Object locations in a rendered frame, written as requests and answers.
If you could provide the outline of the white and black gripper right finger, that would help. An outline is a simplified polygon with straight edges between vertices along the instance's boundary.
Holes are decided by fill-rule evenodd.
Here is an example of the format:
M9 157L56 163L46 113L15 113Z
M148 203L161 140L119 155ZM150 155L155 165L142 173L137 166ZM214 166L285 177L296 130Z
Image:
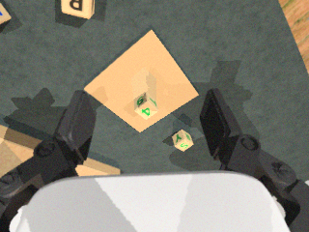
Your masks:
M200 122L219 170L243 173L259 180L285 211L290 232L309 232L309 186L297 179L285 162L261 149L259 140L243 134L219 89L210 89Z

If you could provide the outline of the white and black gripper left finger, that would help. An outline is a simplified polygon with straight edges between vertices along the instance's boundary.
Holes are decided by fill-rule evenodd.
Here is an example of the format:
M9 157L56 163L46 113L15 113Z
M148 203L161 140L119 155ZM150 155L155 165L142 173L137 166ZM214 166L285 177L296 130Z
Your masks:
M18 210L28 205L41 187L79 176L75 168L88 157L95 123L88 94L74 91L52 138L39 143L34 156L0 178L0 232L11 232Z

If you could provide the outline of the tan square mat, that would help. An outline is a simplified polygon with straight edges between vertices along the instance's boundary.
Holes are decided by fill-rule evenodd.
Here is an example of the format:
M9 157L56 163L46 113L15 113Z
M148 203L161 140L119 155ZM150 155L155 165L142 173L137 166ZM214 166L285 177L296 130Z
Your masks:
M198 96L153 30L84 90L139 132ZM134 112L134 101L145 92L156 100L158 106L158 112L148 120Z

